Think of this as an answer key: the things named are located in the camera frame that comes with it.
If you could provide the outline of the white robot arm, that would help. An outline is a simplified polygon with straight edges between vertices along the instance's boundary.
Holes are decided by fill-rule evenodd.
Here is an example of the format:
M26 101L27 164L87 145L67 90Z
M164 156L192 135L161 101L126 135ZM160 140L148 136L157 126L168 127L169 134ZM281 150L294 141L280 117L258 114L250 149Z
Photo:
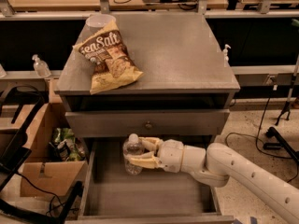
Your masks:
M123 157L132 165L183 172L210 187L223 187L233 178L249 189L289 224L299 224L299 189L247 160L231 148L212 143L207 148L180 141L131 134Z

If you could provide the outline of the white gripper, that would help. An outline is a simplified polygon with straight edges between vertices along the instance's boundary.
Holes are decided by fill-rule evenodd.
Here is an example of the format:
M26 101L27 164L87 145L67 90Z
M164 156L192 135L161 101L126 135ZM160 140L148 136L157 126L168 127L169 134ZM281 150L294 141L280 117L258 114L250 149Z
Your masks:
M139 141L149 152L142 155L128 155L127 160L131 164L147 169L163 168L171 173L180 171L184 150L184 145L180 141L170 139L163 142L158 137L140 137Z

